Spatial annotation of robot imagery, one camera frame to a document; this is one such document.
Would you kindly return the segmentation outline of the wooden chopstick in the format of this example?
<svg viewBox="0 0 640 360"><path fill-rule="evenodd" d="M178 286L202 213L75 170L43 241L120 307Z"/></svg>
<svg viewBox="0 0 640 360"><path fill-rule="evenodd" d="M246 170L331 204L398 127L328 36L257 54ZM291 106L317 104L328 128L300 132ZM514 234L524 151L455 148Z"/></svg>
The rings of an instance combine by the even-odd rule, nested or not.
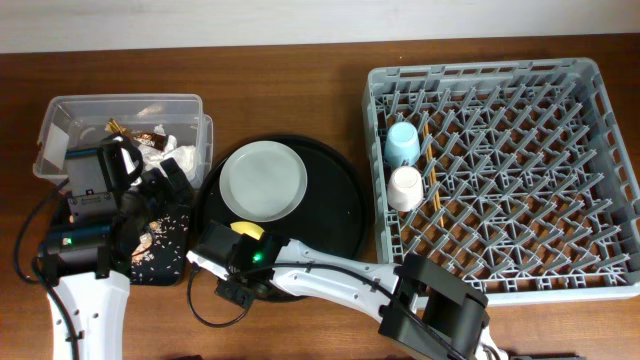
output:
<svg viewBox="0 0 640 360"><path fill-rule="evenodd" d="M427 158L429 161L435 161L434 160L434 156L433 156L433 152L432 152L432 148L429 145L427 148ZM430 180L431 180L431 185L435 188L435 186L438 184L437 179L436 179L436 172L435 172L435 166L432 168L431 173L430 173ZM436 211L436 213L441 209L442 205L441 205L441 201L440 201L440 195L439 195L439 190L436 190L436 193L434 195L434 209ZM440 227L444 227L444 219L442 217L442 215L439 216L438 219L439 225Z"/></svg>
<svg viewBox="0 0 640 360"><path fill-rule="evenodd" d="M430 163L430 161L432 160L432 149L431 149L431 145L430 145L430 143L428 143L428 142L426 141L426 140L427 140L427 138L428 138L429 136L430 136L430 135L429 135L429 125L428 125L428 122L425 122L424 127L423 127L423 137L424 137L425 143L427 144L427 145L426 145L426 148L425 148L425 157L426 157L426 160L427 160L427 163L428 163L428 164L429 164L429 163ZM431 188L432 188L432 189L435 189L435 181L436 181L436 180L435 180L435 175L434 175L433 170L434 170L434 169L431 169L431 171L430 171L430 173L429 173L429 183L430 183ZM436 206L436 201L438 200L438 197L439 197L439 195L438 195L438 193L436 192L436 193L434 194L434 198L433 198L433 201L434 201L434 208L435 208L435 206Z"/></svg>

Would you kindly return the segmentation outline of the light grey plate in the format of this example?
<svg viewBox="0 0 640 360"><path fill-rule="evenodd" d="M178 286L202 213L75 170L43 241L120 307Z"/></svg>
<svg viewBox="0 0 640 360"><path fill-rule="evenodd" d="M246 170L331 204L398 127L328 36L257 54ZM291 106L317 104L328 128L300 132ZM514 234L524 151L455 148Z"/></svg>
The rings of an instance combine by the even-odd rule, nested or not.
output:
<svg viewBox="0 0 640 360"><path fill-rule="evenodd" d="M306 193L306 166L291 147L276 141L248 143L226 160L219 177L225 205L238 217L271 222L289 215Z"/></svg>

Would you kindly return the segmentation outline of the gold snack wrapper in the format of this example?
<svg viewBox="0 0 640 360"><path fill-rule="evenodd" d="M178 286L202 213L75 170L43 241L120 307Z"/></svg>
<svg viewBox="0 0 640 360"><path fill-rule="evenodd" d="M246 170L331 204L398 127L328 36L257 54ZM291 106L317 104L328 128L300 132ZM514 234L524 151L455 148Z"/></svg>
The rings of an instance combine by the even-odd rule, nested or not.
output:
<svg viewBox="0 0 640 360"><path fill-rule="evenodd" d="M163 151L168 144L167 135L154 132L144 132L140 130L131 130L119 125L113 118L108 120L105 126L105 130L112 134L120 134L122 136L128 137L131 140L135 140L142 145L154 148L159 151Z"/></svg>

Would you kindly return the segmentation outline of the blue plastic cup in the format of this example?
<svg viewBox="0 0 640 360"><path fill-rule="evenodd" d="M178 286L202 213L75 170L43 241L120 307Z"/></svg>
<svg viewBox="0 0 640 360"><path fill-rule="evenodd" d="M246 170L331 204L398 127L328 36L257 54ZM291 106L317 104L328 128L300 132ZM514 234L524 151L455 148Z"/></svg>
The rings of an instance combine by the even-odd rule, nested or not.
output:
<svg viewBox="0 0 640 360"><path fill-rule="evenodd" d="M398 122L389 128L383 156L390 166L412 166L420 154L418 133L410 122Z"/></svg>

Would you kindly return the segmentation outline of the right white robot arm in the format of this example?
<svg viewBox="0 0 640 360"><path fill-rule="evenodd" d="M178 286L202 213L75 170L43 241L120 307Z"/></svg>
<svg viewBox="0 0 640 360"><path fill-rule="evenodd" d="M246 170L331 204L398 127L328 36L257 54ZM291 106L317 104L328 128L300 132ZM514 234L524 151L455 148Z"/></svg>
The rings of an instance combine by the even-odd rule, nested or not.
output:
<svg viewBox="0 0 640 360"><path fill-rule="evenodd" d="M415 358L505 359L489 332L487 297L419 255L400 265L363 263L319 252L295 239L254 239L222 227L202 247L215 275L277 288L362 312L380 335Z"/></svg>

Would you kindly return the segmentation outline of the white napkin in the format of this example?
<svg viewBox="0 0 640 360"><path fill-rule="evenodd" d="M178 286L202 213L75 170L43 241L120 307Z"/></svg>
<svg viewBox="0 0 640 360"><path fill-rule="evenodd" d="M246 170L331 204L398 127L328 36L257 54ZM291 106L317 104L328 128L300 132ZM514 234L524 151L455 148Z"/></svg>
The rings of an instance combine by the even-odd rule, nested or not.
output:
<svg viewBox="0 0 640 360"><path fill-rule="evenodd" d="M196 148L193 145L178 146L177 138L173 135L168 135L162 125L155 126L153 134L164 135L168 143L165 145L163 151L144 144L138 146L143 157L145 170L149 171L152 168L161 168L160 163L162 161L173 158L183 170L187 179L194 180L196 178Z"/></svg>

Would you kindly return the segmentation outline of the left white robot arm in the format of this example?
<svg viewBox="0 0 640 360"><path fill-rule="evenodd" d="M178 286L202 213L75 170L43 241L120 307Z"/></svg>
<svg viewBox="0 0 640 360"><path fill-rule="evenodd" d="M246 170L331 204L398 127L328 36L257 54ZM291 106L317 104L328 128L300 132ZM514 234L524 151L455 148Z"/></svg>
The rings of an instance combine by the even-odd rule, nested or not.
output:
<svg viewBox="0 0 640 360"><path fill-rule="evenodd" d="M193 189L174 159L129 173L124 160L67 162L73 220L52 226L32 268L47 291L56 359L119 359L131 260L150 224Z"/></svg>

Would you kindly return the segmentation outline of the pink plastic cup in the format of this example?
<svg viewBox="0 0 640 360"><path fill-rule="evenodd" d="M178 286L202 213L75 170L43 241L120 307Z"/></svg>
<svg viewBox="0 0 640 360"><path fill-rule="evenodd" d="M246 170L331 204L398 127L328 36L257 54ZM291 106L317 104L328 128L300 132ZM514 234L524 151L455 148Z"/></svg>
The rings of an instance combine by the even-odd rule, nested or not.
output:
<svg viewBox="0 0 640 360"><path fill-rule="evenodd" d="M408 212L417 208L424 196L420 172L410 166L396 168L390 176L387 186L387 202L399 212Z"/></svg>

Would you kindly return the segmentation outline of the yellow bowl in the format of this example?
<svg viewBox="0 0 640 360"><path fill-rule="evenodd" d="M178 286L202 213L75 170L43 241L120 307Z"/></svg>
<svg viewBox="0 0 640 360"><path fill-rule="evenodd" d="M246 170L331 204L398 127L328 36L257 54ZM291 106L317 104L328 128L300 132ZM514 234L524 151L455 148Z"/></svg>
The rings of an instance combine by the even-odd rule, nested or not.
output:
<svg viewBox="0 0 640 360"><path fill-rule="evenodd" d="M259 240L264 233L264 229L259 225L248 221L237 221L230 224L231 229L241 235L248 235Z"/></svg>

